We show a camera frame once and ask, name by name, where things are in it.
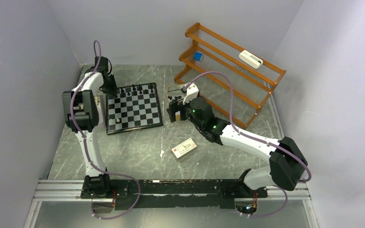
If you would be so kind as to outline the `black rook corner board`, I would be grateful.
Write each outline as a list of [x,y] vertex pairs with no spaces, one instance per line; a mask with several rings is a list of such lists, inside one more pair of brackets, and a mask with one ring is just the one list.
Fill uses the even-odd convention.
[[150,89],[150,92],[151,92],[151,93],[153,93],[153,92],[154,92],[154,86],[153,86],[153,84],[150,84],[150,85],[149,85],[149,89]]

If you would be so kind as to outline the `black piece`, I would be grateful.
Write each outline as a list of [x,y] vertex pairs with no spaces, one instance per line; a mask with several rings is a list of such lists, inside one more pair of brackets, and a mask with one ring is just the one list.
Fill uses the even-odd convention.
[[126,92],[124,89],[121,89],[120,97],[126,97]]

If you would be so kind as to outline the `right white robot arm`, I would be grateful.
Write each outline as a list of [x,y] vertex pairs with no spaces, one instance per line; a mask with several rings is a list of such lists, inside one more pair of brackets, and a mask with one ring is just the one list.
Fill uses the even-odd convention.
[[171,122],[190,121],[209,142],[238,148],[268,162],[266,167],[244,171],[237,185],[244,197],[266,186],[293,191],[306,172],[307,160],[292,138],[272,139],[237,128],[216,117],[211,105],[201,96],[187,104],[181,97],[171,99],[166,110]]

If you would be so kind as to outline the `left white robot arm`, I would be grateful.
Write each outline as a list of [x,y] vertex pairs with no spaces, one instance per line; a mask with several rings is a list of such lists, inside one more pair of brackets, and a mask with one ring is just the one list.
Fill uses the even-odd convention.
[[85,159],[83,191],[102,198],[112,193],[113,185],[99,151],[97,130],[105,125],[105,94],[117,89],[106,57],[96,57],[95,66],[86,71],[81,83],[62,93],[66,126],[75,133]]

